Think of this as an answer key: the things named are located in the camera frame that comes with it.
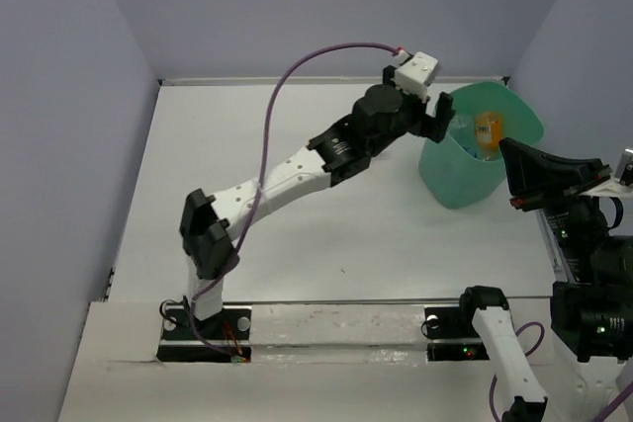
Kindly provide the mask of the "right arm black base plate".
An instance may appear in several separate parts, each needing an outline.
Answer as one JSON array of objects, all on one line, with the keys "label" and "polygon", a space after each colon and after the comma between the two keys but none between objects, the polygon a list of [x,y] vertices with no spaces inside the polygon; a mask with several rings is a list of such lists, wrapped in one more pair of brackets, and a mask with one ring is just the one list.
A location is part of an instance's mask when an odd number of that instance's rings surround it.
[{"label": "right arm black base plate", "polygon": [[489,354],[471,323],[458,306],[431,306],[424,309],[420,326],[427,340],[429,362],[488,361]]}]

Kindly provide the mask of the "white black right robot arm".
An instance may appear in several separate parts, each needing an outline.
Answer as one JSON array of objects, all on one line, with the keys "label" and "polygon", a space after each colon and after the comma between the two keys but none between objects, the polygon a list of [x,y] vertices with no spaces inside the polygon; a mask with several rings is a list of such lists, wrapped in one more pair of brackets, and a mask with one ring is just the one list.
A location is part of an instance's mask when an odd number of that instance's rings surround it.
[{"label": "white black right robot arm", "polygon": [[562,255],[568,278],[550,297],[550,336],[555,354],[552,389],[546,390],[528,362],[499,288],[473,286],[461,294],[457,327],[478,335],[494,368],[492,389],[502,395],[496,421],[604,421],[632,387],[617,380],[632,359],[632,238],[613,234],[632,196],[632,151],[616,168],[598,158],[569,159],[512,138],[499,143],[510,204],[542,211]]}]

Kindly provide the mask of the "clear jar with silver rim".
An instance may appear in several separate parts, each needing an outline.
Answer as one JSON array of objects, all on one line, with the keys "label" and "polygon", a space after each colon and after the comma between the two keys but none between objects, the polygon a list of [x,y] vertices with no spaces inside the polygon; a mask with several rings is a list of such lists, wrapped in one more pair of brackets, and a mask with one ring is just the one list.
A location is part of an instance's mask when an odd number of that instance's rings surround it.
[{"label": "clear jar with silver rim", "polygon": [[475,123],[472,116],[465,114],[455,115],[447,131],[456,141],[467,141],[475,138]]}]

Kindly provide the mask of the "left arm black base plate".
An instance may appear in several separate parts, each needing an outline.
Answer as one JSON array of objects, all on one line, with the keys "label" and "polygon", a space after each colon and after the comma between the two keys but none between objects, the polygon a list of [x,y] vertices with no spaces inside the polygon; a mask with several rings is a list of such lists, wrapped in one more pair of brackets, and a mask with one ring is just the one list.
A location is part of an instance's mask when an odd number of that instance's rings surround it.
[{"label": "left arm black base plate", "polygon": [[159,307],[162,327],[156,358],[163,363],[245,364],[251,360],[252,307],[225,305],[209,319],[195,319],[191,329],[184,301],[166,300]]}]

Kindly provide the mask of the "blue label clear bottle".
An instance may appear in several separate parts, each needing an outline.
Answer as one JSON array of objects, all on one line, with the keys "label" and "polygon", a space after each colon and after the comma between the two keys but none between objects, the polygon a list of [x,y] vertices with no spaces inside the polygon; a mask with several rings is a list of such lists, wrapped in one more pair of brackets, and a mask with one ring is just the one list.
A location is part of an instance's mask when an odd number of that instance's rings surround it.
[{"label": "blue label clear bottle", "polygon": [[464,144],[462,148],[472,157],[482,160],[484,158],[483,149],[478,143]]}]

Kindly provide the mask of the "small orange juice bottle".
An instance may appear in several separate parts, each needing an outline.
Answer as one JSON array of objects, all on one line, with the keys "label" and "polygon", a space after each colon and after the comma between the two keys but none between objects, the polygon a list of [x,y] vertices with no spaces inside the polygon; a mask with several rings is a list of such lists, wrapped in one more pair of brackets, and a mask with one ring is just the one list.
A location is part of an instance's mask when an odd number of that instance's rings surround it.
[{"label": "small orange juice bottle", "polygon": [[498,158],[502,140],[502,116],[498,112],[483,112],[475,117],[475,138],[484,160]]}]

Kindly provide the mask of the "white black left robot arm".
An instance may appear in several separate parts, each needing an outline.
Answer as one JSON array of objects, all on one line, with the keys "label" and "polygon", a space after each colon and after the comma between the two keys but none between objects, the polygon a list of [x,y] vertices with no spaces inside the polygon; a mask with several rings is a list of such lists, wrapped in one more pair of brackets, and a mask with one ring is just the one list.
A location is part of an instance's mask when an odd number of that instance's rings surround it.
[{"label": "white black left robot arm", "polygon": [[426,111],[428,101],[425,81],[406,86],[401,72],[387,67],[382,82],[368,88],[348,115],[264,176],[211,195],[191,192],[179,225],[190,262],[187,329],[199,338],[217,331],[223,280],[236,267],[251,225],[365,171],[373,158],[406,134],[441,142],[455,115],[453,98],[440,93],[432,115]]}]

